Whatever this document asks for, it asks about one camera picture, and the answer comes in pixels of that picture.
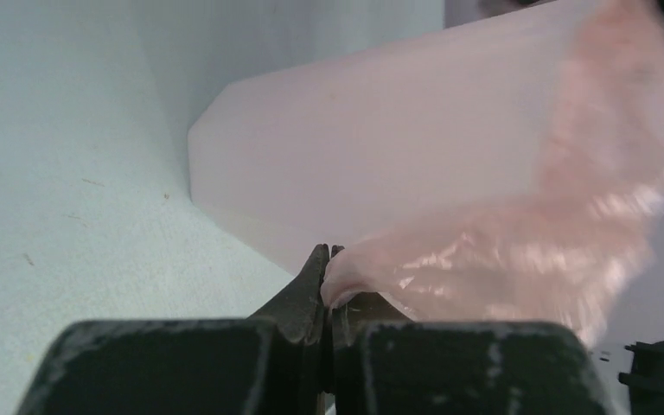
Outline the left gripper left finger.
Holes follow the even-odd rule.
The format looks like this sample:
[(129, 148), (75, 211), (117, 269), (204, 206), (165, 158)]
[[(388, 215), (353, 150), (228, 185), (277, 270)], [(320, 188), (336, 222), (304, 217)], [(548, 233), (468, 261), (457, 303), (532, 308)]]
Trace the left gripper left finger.
[(21, 414), (323, 414), (329, 262), (298, 275), (247, 318), (93, 320), (67, 326), (28, 386)]

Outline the white paper trash bin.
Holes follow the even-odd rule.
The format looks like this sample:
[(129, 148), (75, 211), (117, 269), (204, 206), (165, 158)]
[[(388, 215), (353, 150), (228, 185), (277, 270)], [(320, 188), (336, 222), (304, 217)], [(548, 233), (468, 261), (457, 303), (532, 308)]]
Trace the white paper trash bin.
[(296, 273), (439, 208), (529, 189), (592, 1), (553, 1), (227, 86), (188, 133), (193, 203)]

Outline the pink plastic trash bag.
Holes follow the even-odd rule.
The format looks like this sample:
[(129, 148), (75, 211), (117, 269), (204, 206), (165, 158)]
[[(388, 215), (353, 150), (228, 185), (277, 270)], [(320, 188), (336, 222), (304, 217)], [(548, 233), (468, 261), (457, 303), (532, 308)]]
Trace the pink plastic trash bag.
[(414, 320), (549, 321), (588, 347), (647, 266), (664, 214), (664, 15), (601, 1), (561, 65), (533, 190), (354, 244), (321, 287), (335, 309), (378, 292)]

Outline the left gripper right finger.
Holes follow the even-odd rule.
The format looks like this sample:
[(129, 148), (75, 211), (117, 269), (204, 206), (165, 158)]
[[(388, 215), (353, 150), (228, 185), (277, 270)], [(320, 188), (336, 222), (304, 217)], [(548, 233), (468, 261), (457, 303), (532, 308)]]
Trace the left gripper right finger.
[(377, 294), (330, 312), (340, 414), (610, 414), (577, 337), (551, 322), (412, 322)]

